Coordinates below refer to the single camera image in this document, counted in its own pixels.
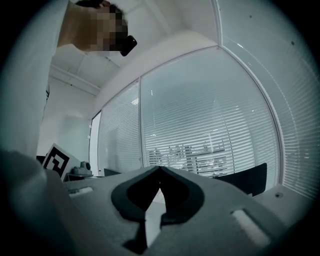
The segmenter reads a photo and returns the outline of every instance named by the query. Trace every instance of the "horizontal blinds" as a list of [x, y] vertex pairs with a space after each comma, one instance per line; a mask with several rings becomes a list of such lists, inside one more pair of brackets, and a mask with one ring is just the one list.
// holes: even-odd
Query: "horizontal blinds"
[[128, 172], [142, 167], [139, 129], [139, 82], [118, 93], [102, 109], [98, 166]]
[[264, 87], [279, 120], [283, 184], [318, 195], [320, 82], [312, 52], [291, 21], [269, 1], [219, 0], [223, 45]]
[[267, 187], [279, 171], [279, 145], [257, 85], [224, 50], [188, 54], [141, 78], [145, 166], [206, 177], [267, 163]]

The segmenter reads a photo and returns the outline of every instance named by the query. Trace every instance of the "white wall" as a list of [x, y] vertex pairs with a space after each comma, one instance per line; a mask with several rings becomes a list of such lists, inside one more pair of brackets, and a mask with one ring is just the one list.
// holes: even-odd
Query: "white wall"
[[183, 25], [190, 30], [219, 42], [214, 0], [173, 0], [182, 18]]
[[113, 96], [148, 71], [181, 55], [216, 45], [216, 42], [191, 30], [180, 31], [162, 40], [121, 68], [117, 75], [104, 85], [97, 96], [91, 117]]
[[37, 155], [45, 156], [56, 143], [80, 161], [88, 161], [89, 125], [95, 97], [51, 78], [49, 84], [50, 96], [40, 128]]

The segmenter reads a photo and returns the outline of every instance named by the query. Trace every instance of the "window blinds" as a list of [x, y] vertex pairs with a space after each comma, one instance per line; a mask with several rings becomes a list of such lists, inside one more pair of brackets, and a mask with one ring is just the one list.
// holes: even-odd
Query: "window blinds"
[[320, 82], [312, 52], [291, 21], [269, 1], [218, 2], [223, 45], [259, 79], [278, 117], [283, 184], [315, 198], [320, 182]]
[[142, 167], [138, 96], [139, 83], [135, 81], [103, 107], [98, 140], [99, 170], [128, 172]]
[[206, 177], [267, 163], [267, 189], [278, 177], [279, 141], [263, 95], [224, 50], [175, 59], [141, 78], [145, 166]]

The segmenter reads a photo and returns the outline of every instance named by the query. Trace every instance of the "vr headset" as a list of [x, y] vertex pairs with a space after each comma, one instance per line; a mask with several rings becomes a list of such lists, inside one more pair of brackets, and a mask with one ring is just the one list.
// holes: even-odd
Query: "vr headset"
[[122, 50], [120, 51], [121, 55], [127, 56], [137, 44], [136, 39], [132, 35], [129, 35], [123, 42]]

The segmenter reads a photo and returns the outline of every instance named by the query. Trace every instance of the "black rubber cutout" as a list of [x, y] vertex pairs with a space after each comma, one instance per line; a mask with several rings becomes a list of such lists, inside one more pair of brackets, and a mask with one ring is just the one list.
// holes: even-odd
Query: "black rubber cutout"
[[157, 169], [158, 167], [155, 166], [151, 170], [121, 183], [112, 191], [111, 201], [122, 217], [131, 221], [145, 221], [146, 210], [159, 190], [157, 175], [151, 175]]
[[161, 169], [160, 188], [166, 207], [166, 213], [161, 216], [161, 226], [184, 223], [202, 207], [205, 194], [194, 182], [166, 167]]
[[113, 205], [123, 218], [140, 224], [135, 238], [123, 245], [134, 253], [142, 254], [147, 249], [145, 216], [159, 189], [166, 206], [161, 227], [188, 221], [205, 200], [205, 194], [197, 184], [166, 167], [155, 166], [118, 185], [111, 193]]

